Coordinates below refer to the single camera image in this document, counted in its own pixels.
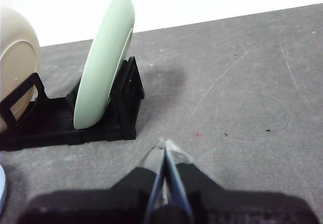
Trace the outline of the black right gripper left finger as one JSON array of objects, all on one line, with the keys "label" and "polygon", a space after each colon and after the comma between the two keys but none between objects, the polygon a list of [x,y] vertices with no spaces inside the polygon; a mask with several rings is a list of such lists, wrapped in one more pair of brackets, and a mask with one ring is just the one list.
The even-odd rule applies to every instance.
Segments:
[{"label": "black right gripper left finger", "polygon": [[108,189],[64,190],[33,198],[19,223],[142,223],[162,170],[165,138]]}]

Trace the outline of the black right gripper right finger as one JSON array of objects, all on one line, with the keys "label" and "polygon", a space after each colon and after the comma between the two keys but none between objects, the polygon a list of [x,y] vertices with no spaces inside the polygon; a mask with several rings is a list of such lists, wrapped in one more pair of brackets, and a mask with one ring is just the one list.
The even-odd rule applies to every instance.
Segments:
[{"label": "black right gripper right finger", "polygon": [[165,147],[195,223],[319,223],[308,203],[299,197],[225,189],[201,171],[174,141],[166,140]]}]

